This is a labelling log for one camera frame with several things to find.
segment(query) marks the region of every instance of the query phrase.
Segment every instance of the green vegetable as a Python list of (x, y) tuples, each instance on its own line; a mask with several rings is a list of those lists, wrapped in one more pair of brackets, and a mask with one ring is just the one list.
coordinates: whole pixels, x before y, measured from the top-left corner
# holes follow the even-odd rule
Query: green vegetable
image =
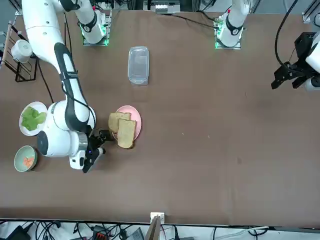
[(43, 124), (46, 120), (47, 114), (45, 112), (39, 113), (34, 108), (28, 106), (27, 109), (22, 113), (22, 123), (28, 131), (36, 130), (38, 124)]

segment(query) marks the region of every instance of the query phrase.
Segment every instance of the bowl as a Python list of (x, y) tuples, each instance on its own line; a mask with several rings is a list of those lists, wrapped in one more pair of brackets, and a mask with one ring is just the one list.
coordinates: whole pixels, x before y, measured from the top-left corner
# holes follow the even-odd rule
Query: bowl
[[(33, 162), (29, 167), (24, 164), (25, 158), (33, 158)], [(14, 167), (18, 172), (28, 172), (36, 165), (37, 159), (37, 152), (32, 146), (23, 146), (14, 156)]]
[(33, 109), (37, 110), (39, 113), (46, 113), (48, 114), (48, 110), (47, 110), (47, 107), (46, 105), (44, 105), (42, 102), (40, 101), (34, 101), (32, 103), (30, 103), (29, 105), (27, 105), (23, 111), (21, 112), (20, 114), (20, 118), (19, 118), (19, 128), (20, 128), (20, 131), (26, 135), (26, 136), (35, 136), (37, 135), (41, 130), (44, 129), (44, 126), (45, 126), (45, 122), (42, 123), (42, 124), (38, 124), (37, 125), (37, 128), (35, 130), (32, 130), (32, 131), (29, 131), (28, 129), (26, 129), (24, 126), (22, 126), (22, 114), (24, 113), (24, 111), (28, 108), (28, 107), (32, 107)]

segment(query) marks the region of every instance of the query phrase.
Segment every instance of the teal bowl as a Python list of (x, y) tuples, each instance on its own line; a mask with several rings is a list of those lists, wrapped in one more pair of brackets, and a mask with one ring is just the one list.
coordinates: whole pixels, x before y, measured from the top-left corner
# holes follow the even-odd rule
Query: teal bowl
[[(31, 166), (27, 167), (24, 165), (25, 158), (33, 158), (33, 163)], [(14, 167), (18, 172), (28, 172), (36, 165), (37, 159), (36, 150), (32, 146), (23, 146), (16, 152), (14, 156)]]

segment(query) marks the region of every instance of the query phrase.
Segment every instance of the pink plate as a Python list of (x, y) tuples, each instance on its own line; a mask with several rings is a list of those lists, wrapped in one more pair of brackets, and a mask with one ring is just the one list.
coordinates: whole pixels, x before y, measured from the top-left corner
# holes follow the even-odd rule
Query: pink plate
[(140, 113), (138, 112), (137, 109), (135, 109), (133, 106), (130, 105), (125, 105), (120, 107), (117, 112), (121, 113), (131, 113), (131, 120), (136, 121), (136, 126), (135, 126), (135, 133), (134, 133), (134, 140), (139, 136), (139, 133), (141, 131), (141, 116)]

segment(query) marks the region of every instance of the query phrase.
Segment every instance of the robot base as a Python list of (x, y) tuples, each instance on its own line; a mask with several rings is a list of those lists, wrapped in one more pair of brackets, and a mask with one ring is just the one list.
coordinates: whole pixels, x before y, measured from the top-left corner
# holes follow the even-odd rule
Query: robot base
[(109, 45), (109, 40), (110, 40), (110, 28), (111, 28), (111, 20), (112, 20), (112, 10), (109, 11), (109, 13), (101, 13), (101, 22), (103, 23), (103, 27), (101, 31), (105, 34), (105, 36), (97, 43), (89, 43), (83, 34), (83, 30), (81, 29), (82, 32), (82, 37), (83, 37), (83, 46), (108, 46)]
[(214, 29), (214, 48), (215, 49), (235, 49), (235, 50), (240, 50), (241, 49), (241, 37), (242, 37), (242, 32), (243, 32), (243, 28), (240, 32), (240, 36), (239, 36), (239, 41), (235, 46), (232, 47), (228, 47), (225, 46), (221, 43), (221, 41), (219, 41), (218, 35), (221, 32), (222, 27), (224, 26), (224, 18), (223, 16), (219, 16), (219, 18), (217, 18), (214, 22), (213, 25), (215, 27), (218, 27), (219, 29)]

